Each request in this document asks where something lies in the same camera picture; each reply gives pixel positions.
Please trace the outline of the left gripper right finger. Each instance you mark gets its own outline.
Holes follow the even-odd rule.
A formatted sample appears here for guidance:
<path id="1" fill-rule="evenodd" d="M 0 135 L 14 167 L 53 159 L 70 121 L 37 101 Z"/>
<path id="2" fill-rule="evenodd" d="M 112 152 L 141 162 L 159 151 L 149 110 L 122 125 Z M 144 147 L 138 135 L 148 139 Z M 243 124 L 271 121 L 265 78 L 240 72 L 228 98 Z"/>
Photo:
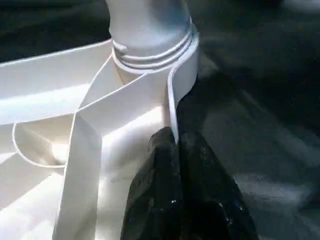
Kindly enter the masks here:
<path id="1" fill-rule="evenodd" d="M 185 132 L 181 135 L 179 159 L 186 239 L 258 239 L 238 185 L 201 134 Z"/>

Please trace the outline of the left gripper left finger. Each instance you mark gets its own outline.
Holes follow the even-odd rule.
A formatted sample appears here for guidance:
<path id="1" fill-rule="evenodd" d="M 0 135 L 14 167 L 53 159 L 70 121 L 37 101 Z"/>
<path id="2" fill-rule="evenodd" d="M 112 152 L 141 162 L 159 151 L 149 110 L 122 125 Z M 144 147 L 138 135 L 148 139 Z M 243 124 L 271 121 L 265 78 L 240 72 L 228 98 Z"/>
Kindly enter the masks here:
<path id="1" fill-rule="evenodd" d="M 150 137 L 148 157 L 129 187 L 121 239 L 180 238 L 183 191 L 178 156 L 170 127 L 164 127 Z"/>

